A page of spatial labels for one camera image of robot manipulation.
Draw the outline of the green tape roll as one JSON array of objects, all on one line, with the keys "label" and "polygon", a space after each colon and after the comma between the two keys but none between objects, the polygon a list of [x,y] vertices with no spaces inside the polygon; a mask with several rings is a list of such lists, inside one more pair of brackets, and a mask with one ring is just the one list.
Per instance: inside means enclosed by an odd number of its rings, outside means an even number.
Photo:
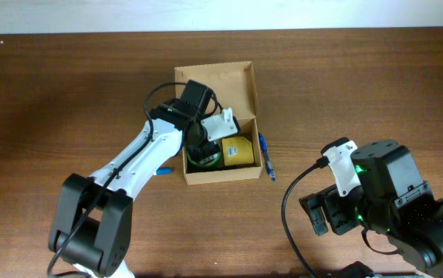
[{"label": "green tape roll", "polygon": [[204,150],[204,149],[188,149],[188,161],[199,168],[209,168],[216,164],[221,157],[219,149]]}]

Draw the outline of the blue ballpoint pen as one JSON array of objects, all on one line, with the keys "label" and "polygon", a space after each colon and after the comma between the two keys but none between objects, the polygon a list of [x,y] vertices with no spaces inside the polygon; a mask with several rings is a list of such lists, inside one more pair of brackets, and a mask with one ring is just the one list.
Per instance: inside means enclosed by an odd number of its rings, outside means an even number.
[{"label": "blue ballpoint pen", "polygon": [[274,167],[272,166],[271,160],[269,158],[267,144],[265,142],[265,138],[263,137],[262,133],[259,133],[259,143],[260,143],[260,147],[262,149],[263,157],[265,159],[266,172],[272,181],[276,181],[276,173],[275,173]]}]

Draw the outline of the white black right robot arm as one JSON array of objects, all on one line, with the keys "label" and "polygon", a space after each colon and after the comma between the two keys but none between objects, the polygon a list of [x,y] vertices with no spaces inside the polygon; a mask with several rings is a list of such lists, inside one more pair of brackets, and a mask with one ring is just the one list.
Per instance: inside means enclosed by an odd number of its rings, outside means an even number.
[{"label": "white black right robot arm", "polygon": [[386,236],[417,270],[443,277],[443,199],[433,196],[408,148],[395,140],[358,147],[343,137],[321,154],[335,182],[299,200],[314,232],[341,236],[361,226]]}]

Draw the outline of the blue white marker pen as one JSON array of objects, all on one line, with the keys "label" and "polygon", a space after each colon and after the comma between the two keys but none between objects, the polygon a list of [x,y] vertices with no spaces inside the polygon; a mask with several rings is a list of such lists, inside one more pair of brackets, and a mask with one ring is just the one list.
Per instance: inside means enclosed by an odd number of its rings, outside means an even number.
[{"label": "blue white marker pen", "polygon": [[172,168],[170,167],[162,167],[162,168],[158,168],[155,171],[155,175],[169,175],[172,173]]}]

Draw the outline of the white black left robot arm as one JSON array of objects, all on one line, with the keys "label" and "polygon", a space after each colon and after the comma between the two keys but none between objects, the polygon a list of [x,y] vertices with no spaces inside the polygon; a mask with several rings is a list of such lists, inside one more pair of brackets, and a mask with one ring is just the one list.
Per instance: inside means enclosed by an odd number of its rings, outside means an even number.
[{"label": "white black left robot arm", "polygon": [[58,259],[75,266],[63,276],[132,277],[125,256],[130,245],[133,204],[157,169],[176,156],[190,128],[216,99],[211,88],[189,80],[178,98],[144,108],[143,130],[113,160],[91,175],[71,174],[61,187],[48,247]]}]

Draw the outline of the brown cardboard box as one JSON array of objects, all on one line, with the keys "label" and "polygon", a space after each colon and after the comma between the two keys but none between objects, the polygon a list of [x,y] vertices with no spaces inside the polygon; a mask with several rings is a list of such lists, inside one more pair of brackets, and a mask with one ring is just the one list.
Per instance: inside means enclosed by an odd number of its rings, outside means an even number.
[{"label": "brown cardboard box", "polygon": [[177,82],[194,80],[210,87],[224,108],[232,108],[241,128],[239,134],[252,142],[251,164],[224,166],[219,159],[210,168],[197,168],[183,155],[184,178],[188,185],[258,178],[263,170],[257,116],[259,104],[252,62],[215,63],[179,66],[174,69]]}]

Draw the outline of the yellow spiral notepad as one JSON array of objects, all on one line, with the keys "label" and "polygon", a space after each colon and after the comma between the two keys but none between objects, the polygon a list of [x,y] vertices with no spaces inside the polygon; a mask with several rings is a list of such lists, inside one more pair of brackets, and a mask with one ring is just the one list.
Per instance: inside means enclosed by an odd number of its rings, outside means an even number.
[{"label": "yellow spiral notepad", "polygon": [[254,162],[252,142],[246,137],[223,138],[221,144],[225,166],[252,164]]}]

